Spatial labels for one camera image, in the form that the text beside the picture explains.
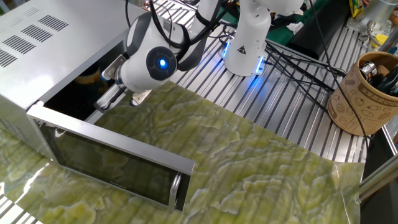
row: tan cylindrical container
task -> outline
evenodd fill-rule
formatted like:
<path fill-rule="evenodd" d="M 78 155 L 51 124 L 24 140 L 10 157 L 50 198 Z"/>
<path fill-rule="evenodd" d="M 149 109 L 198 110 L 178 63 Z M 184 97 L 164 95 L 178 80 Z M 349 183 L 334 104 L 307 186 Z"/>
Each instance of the tan cylindrical container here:
<path fill-rule="evenodd" d="M 340 83 L 349 102 L 359 115 L 366 135 L 374 134 L 398 114 L 398 98 L 373 88 L 359 71 L 359 64 L 370 60 L 390 71 L 398 64 L 398 58 L 385 52 L 370 52 L 362 55 Z M 340 90 L 337 89 L 328 101 L 330 118 L 345 131 L 363 136 L 362 129 L 352 109 Z"/>

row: microwave oven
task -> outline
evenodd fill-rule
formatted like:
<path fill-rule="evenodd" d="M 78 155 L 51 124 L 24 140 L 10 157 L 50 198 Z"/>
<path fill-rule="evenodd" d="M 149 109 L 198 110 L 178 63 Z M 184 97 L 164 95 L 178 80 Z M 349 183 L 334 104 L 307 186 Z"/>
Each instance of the microwave oven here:
<path fill-rule="evenodd" d="M 144 12 L 129 6 L 131 21 Z M 182 211 L 192 160 L 96 126 L 93 105 L 70 111 L 71 83 L 123 54 L 127 32 L 123 0 L 31 0 L 1 16 L 0 128 L 66 169 Z M 99 169 L 98 151 L 123 160 L 123 175 Z"/>

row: green marble pattern mat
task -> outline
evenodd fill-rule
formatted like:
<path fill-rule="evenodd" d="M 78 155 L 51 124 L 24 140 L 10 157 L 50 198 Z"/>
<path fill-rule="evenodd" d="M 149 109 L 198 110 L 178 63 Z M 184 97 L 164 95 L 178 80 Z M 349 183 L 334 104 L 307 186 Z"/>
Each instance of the green marble pattern mat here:
<path fill-rule="evenodd" d="M 0 194 L 43 223 L 359 223 L 363 164 L 321 158 L 173 83 L 97 125 L 193 159 L 183 213 L 69 172 L 0 130 Z"/>

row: stainless steel slatted surface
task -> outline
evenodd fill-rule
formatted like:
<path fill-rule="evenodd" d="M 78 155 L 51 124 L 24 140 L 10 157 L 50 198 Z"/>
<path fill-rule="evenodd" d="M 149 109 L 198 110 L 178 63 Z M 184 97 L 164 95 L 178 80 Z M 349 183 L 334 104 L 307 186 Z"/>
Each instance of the stainless steel slatted surface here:
<path fill-rule="evenodd" d="M 20 206 L 0 195 L 0 224 L 42 224 Z"/>
<path fill-rule="evenodd" d="M 193 22 L 195 12 L 188 7 L 168 0 L 154 2 L 162 17 L 169 18 L 165 10 L 168 9 L 173 22 L 187 27 Z M 220 33 L 219 27 L 212 36 Z M 294 81 L 281 74 L 274 66 L 267 66 L 260 76 L 233 75 L 224 67 L 220 57 L 222 49 L 223 46 L 217 39 L 208 39 L 201 64 L 189 72 L 177 72 L 172 81 L 325 158 L 339 162 L 365 162 L 366 151 L 361 150 L 364 149 L 364 139 L 336 127 L 329 115 L 305 97 L 305 93 L 297 88 Z M 294 55 L 289 49 L 279 47 L 279 50 L 287 55 Z M 333 66 L 343 70 L 348 70 L 365 52 L 358 41 L 358 34 L 345 27 L 338 30 L 328 47 Z M 274 56 L 295 78 L 311 81 L 286 65 L 279 56 Z M 330 74 L 324 69 L 298 60 L 294 62 L 336 88 Z M 328 95 L 325 91 L 317 86 L 303 86 L 309 89 L 314 98 L 326 105 Z M 0 224 L 40 223 L 18 208 L 0 195 Z"/>

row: microwave door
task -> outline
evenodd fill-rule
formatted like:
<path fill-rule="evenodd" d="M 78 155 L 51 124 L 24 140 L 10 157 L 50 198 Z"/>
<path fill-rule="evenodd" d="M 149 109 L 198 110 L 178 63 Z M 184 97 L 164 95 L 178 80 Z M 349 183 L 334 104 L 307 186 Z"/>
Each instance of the microwave door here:
<path fill-rule="evenodd" d="M 182 211 L 194 162 L 34 105 L 28 117 L 61 166 Z"/>

